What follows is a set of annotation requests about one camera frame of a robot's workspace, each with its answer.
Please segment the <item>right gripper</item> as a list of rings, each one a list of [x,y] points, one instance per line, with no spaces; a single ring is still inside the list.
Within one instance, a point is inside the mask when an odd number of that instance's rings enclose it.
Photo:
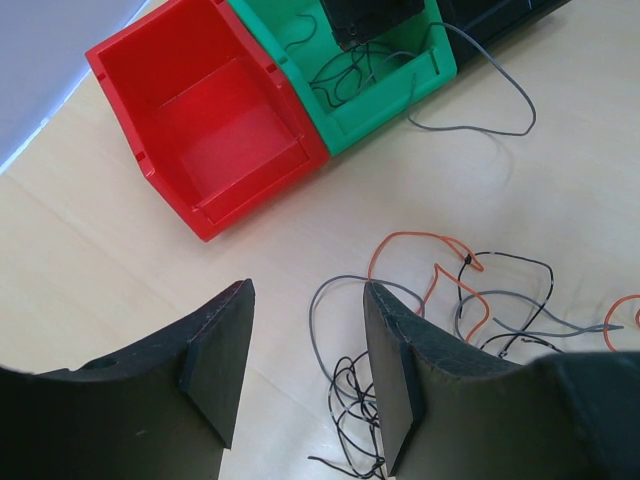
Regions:
[[[430,24],[438,20],[437,1],[321,0],[320,4],[343,50],[373,41],[423,50]]]

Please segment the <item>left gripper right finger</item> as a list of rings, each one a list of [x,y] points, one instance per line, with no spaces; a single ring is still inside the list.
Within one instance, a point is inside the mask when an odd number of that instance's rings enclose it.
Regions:
[[[518,365],[363,292],[385,463],[397,479],[635,479],[639,356],[550,354]]]

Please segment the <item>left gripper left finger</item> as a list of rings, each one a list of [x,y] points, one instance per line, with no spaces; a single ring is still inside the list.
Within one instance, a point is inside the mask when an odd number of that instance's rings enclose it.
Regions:
[[[255,290],[233,283],[76,370],[1,372],[5,479],[215,479],[232,445]]]

